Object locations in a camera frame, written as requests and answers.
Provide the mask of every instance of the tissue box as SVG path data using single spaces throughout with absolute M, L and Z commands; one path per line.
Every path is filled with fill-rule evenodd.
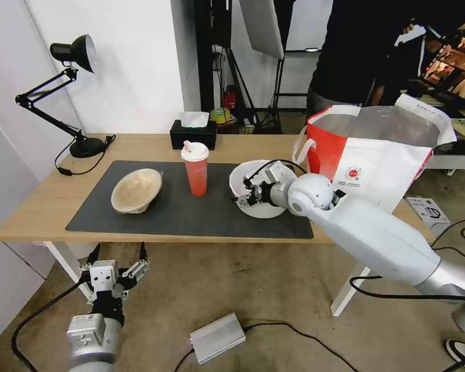
M 209 121 L 204 128 L 184 128 L 181 120 L 175 120 L 170 129 L 170 142 L 174 150 L 180 150 L 184 147 L 184 141 L 201 142 L 209 150 L 215 150 L 215 140 L 217 139 L 217 125 Z

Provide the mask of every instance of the white table leg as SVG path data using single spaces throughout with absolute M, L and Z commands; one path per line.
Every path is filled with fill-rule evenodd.
M 348 276 L 348 279 L 346 279 L 343 287 L 337 294 L 336 298 L 331 304 L 331 312 L 332 316 L 339 316 L 346 305 L 350 302 L 351 298 L 353 295 L 356 293 L 356 289 L 354 289 L 352 286 L 350 286 L 349 280 L 355 276 L 368 276 L 370 274 L 370 269 L 366 267 L 365 265 L 359 263 L 355 266 L 351 274 Z M 355 282 L 355 285 L 357 287 L 360 287 L 360 285 L 363 283 L 362 280 L 358 280 Z
M 81 272 L 79 270 L 79 261 L 74 256 L 73 252 L 64 242 L 43 242 L 45 246 L 52 252 L 53 256 L 60 263 L 63 269 L 76 283 L 80 277 Z M 81 292 L 86 296 L 87 299 L 91 296 L 91 291 L 86 284 L 79 286 Z

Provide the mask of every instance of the white bowl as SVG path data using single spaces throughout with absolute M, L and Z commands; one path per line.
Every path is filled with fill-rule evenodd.
M 110 201 L 119 213 L 142 213 L 162 188 L 162 175 L 155 169 L 138 169 L 122 178 Z
M 243 183 L 244 176 L 256 171 L 267 162 L 268 160 L 252 160 L 242 163 L 232 170 L 229 175 L 229 187 L 231 188 L 234 196 L 245 196 L 251 192 L 251 190 L 248 190 Z M 239 209 L 251 217 L 260 219 L 277 217 L 286 210 L 281 207 L 271 206 L 268 203 L 255 204 L 252 207 L 242 207 Z

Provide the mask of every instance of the shopping bag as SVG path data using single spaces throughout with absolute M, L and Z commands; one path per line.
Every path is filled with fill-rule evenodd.
M 294 144 L 292 160 L 300 164 L 308 157 L 310 172 L 392 212 L 432 150 L 453 141 L 456 135 L 445 113 L 401 95 L 394 106 L 334 105 L 311 116 Z

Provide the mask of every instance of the gray desk mat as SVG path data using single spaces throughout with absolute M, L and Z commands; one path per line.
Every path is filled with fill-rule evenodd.
M 183 163 L 114 161 L 102 176 L 71 222 L 69 231 L 96 233 L 223 236 L 249 238 L 311 239 L 307 218 L 285 211 L 261 220 L 239 210 L 230 200 L 229 174 L 237 164 L 208 164 L 207 193 L 191 195 Z M 141 214 L 119 214 L 110 196 L 127 173 L 141 168 L 163 172 L 159 195 Z

